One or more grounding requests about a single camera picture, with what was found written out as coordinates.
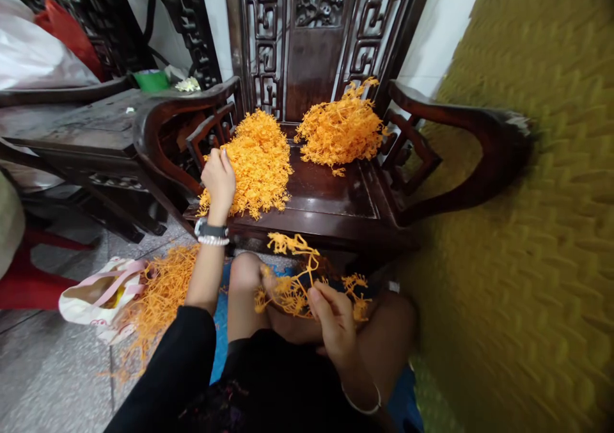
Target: finger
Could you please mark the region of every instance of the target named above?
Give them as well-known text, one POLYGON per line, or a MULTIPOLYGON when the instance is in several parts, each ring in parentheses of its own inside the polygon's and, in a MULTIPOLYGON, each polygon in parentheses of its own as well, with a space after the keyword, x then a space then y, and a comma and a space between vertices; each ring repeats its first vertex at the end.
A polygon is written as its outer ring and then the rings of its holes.
POLYGON ((230 158, 228 158, 228 152, 226 151, 226 149, 222 150, 221 161, 222 161, 222 166, 224 166, 224 170, 228 174, 235 173, 234 170, 232 169, 232 164, 230 163, 230 158))
POLYGON ((310 310, 314 316, 318 317, 322 328, 336 326, 333 309, 319 290, 316 288, 309 288, 307 291, 307 298, 310 310))
POLYGON ((219 150, 217 148, 212 148, 211 149, 211 153, 209 154, 209 161, 208 161, 208 163, 211 163, 211 165, 213 165, 213 166, 219 166, 220 165, 219 150))
POLYGON ((325 285, 317 281, 313 284, 313 286, 319 290, 322 295, 331 303, 333 309, 335 309, 339 315, 343 317, 344 323, 347 323, 346 320, 348 318, 352 319, 353 322, 353 313, 352 309, 352 301, 345 295, 343 292, 338 292, 335 289, 331 288, 329 285, 325 285))

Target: red plastic bag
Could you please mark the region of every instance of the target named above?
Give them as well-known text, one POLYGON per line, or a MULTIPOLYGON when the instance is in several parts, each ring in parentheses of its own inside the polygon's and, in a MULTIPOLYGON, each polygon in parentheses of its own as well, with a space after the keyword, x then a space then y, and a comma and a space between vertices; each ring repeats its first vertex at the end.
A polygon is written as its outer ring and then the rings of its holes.
POLYGON ((58 3, 45 0, 45 10, 36 15, 34 22, 64 43, 100 81, 105 81, 102 65, 90 39, 73 16, 58 3))

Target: yellow fabric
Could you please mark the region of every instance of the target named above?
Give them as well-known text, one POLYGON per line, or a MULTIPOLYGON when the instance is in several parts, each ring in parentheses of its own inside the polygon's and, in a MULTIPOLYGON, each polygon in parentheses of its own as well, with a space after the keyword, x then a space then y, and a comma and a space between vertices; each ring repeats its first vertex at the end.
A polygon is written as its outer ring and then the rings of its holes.
MULTIPOLYGON (((593 432, 614 418, 614 0, 477 0, 439 100, 533 118, 531 163, 505 194, 414 227, 400 265, 421 318, 427 432, 593 432)), ((479 159, 427 125, 444 159, 479 159)))
POLYGON ((0 279, 13 262, 26 230, 26 217, 17 192, 0 172, 0 279))

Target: wooden furniture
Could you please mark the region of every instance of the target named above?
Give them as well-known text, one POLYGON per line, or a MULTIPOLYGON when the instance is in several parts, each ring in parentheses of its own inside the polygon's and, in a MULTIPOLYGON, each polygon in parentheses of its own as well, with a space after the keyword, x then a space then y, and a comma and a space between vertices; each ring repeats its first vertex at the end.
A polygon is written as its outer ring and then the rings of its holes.
MULTIPOLYGON (((396 81, 388 84, 388 93, 409 113, 409 119, 388 110, 384 121, 395 124, 398 132, 388 138, 377 159, 346 165, 346 177, 333 177, 328 167, 302 161, 301 145, 294 144, 294 134, 284 126, 294 169, 287 186, 292 198, 285 211, 271 210, 258 221, 249 215, 233 217, 231 233, 261 239, 266 239, 269 232, 301 233, 316 247, 360 253, 363 260, 369 260, 371 268, 417 248, 406 230, 411 223, 483 203, 505 188, 528 159, 531 150, 528 130, 518 114, 431 104, 417 91, 396 81), (471 176, 457 188, 405 207, 402 203, 405 198, 441 162, 416 128, 421 120, 468 130, 479 140, 484 155, 471 176), (423 166, 406 179, 400 166, 411 153, 422 159, 423 166)), ((159 139, 162 126, 178 113, 194 115, 187 143, 202 167, 202 155, 212 145, 230 139, 233 125, 242 118, 242 99, 240 79, 234 77, 194 98, 166 99, 143 106, 134 129, 139 156, 158 173, 181 184, 195 200, 202 192, 199 179, 165 156, 159 139)), ((174 207, 169 198, 161 196, 160 201, 169 213, 180 217, 182 208, 174 207)), ((198 204, 193 203, 184 212, 184 226, 188 230, 191 225, 187 225, 187 220, 196 219, 197 209, 198 204)))
MULTIPOLYGON (((298 123, 350 82, 398 76, 426 0, 226 0, 245 108, 298 123)), ((390 101, 372 88, 382 116, 390 101)))
POLYGON ((184 213, 192 230, 202 192, 198 173, 181 170, 159 143, 164 124, 177 113, 191 114, 187 146, 194 162, 211 146, 230 139, 232 127, 246 112, 273 114, 291 146, 286 210, 272 210, 258 221, 234 217, 232 233, 266 238, 268 232, 301 233, 314 246, 360 253, 366 272, 381 262, 417 247, 407 227, 414 221, 480 204, 516 175, 530 145, 524 130, 508 123, 508 114, 469 107, 438 106, 395 82, 426 0, 226 0, 233 54, 233 79, 191 99, 149 104, 139 111, 134 143, 141 159, 160 175, 178 182, 193 199, 186 209, 161 203, 174 216, 184 213), (376 113, 398 131, 371 162, 346 165, 346 177, 327 167, 303 162, 292 139, 310 106, 339 99, 352 81, 374 76, 378 88, 368 96, 376 113), (411 115, 387 111, 390 100, 411 115), (475 172, 458 188, 427 201, 407 204, 408 196, 439 164, 440 158, 420 136, 421 119, 467 129, 484 148, 475 172), (405 178, 402 165, 411 154, 423 161, 405 178))
MULTIPOLYGON (((0 136, 29 147, 40 157, 37 163, 22 164, 43 170, 45 164, 52 173, 80 187, 83 191, 70 197, 73 203, 86 209, 83 194, 93 197, 87 207, 95 210, 92 201, 101 203, 109 217, 117 219, 115 225, 122 236, 139 242, 143 234, 133 225, 155 235, 162 235, 166 227, 148 213, 156 202, 142 182, 146 172, 132 146, 134 114, 126 112, 128 107, 138 109, 148 97, 139 90, 127 91, 129 86, 122 79, 92 88, 3 91, 0 136)), ((19 159, 8 147, 4 153, 9 161, 19 159)), ((90 215, 99 218, 99 211, 97 214, 90 215)))
MULTIPOLYGON (((44 8, 44 0, 22 0, 35 12, 44 8)), ((55 0, 68 11, 89 36, 107 74, 123 76, 157 68, 154 57, 169 65, 164 57, 148 46, 154 30, 156 2, 166 8, 177 33, 182 35, 192 58, 189 75, 202 89, 221 81, 217 54, 204 0, 148 0, 146 24, 139 27, 128 0, 55 0)))
MULTIPOLYGON (((64 179, 67 178, 61 172, 48 165, 42 158, 19 152, 3 143, 0 143, 0 159, 21 164, 29 168, 39 169, 64 179)), ((112 210, 107 208, 104 203, 78 185, 63 182, 49 189, 27 193, 20 188, 20 185, 12 178, 9 172, 2 168, 1 162, 0 171, 2 171, 7 179, 13 184, 26 210, 32 207, 36 208, 41 206, 63 207, 70 211, 80 212, 88 216, 90 219, 93 219, 104 228, 126 241, 138 243, 143 239, 144 235, 139 232, 133 224, 117 216, 112 210)))

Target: bracelet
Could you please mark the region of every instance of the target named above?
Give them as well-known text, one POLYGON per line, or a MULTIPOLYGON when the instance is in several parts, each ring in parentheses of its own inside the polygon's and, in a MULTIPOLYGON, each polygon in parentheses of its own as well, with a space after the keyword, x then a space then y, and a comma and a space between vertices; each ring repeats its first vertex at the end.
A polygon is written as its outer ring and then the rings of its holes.
POLYGON ((211 246, 225 246, 230 242, 228 238, 220 238, 213 235, 204 235, 198 237, 200 244, 209 244, 211 246))
POLYGON ((356 404, 354 404, 352 402, 352 400, 350 399, 350 397, 347 395, 347 393, 345 392, 345 388, 343 387, 343 383, 341 383, 341 390, 343 391, 343 394, 345 395, 345 399, 348 401, 348 403, 350 404, 350 406, 352 406, 353 408, 355 408, 355 410, 357 410, 358 412, 360 412, 361 414, 364 415, 373 415, 375 414, 377 411, 379 411, 379 408, 382 407, 382 395, 381 393, 379 393, 379 388, 377 387, 377 385, 375 385, 375 382, 373 382, 373 386, 375 387, 375 389, 377 390, 377 405, 371 409, 370 411, 363 411, 362 409, 360 409, 360 407, 358 407, 356 404))

